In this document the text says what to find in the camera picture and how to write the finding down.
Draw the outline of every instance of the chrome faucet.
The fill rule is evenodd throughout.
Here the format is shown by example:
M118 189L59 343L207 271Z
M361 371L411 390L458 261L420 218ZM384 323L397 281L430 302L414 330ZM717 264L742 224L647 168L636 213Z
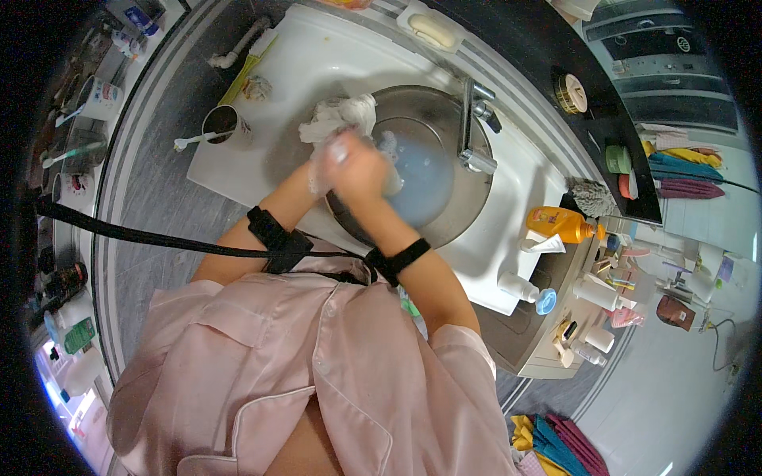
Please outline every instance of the chrome faucet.
M474 81L473 78L466 79L463 88L463 110L460 113L458 158L463 163L463 167L471 172L484 172L492 175L498 168L498 163L492 157L487 157L471 149L471 121L473 117L481 117L496 134L502 129L495 111L486 102L494 100L494 92Z

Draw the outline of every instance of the white sink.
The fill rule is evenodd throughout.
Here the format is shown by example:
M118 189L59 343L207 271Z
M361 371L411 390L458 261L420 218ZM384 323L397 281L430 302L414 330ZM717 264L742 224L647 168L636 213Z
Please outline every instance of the white sink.
M276 26L278 38L255 71L273 85L264 103L234 106L250 120L255 148L231 152L207 143L196 150L187 177L246 206L257 205L309 157L297 127L331 96L373 93L396 85L423 85L459 94L461 83L422 56L357 24L315 9L293 5ZM517 300L499 291L499 274L510 270L529 278L539 255L522 253L523 222L530 209L557 206L564 180L521 132L500 115L503 130L482 124L498 169L486 204L474 223L438 251L469 298L510 315ZM310 210L299 228L356 253L367 246L352 238L324 203Z

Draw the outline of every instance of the black countertop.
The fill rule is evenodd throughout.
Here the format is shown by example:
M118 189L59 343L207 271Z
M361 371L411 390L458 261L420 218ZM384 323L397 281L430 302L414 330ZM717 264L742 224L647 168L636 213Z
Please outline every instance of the black countertop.
M545 95L593 158L624 216L661 224L651 169L624 103L588 45L553 7L543 0L424 1L479 36ZM553 85L562 73L581 81L590 103L587 113L567 114L559 106ZM629 150L637 200L620 194L619 175L606 167L605 148L612 144Z

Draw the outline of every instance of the brown bag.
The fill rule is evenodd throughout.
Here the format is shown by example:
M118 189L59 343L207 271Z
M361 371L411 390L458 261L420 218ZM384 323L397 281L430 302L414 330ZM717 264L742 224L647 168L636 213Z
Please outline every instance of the brown bag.
M672 296L662 296L656 306L656 316L670 326L681 327L690 332L696 312L691 311L685 304Z

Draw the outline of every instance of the orange bottle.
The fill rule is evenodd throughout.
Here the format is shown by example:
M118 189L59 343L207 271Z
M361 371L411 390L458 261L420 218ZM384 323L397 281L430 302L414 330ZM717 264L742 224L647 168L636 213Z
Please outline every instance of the orange bottle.
M539 206L533 209L527 217L527 228L546 237L558 234L564 243L581 243L594 233L599 240L606 235L602 225L595 229L593 225L585 223L579 213L557 206Z

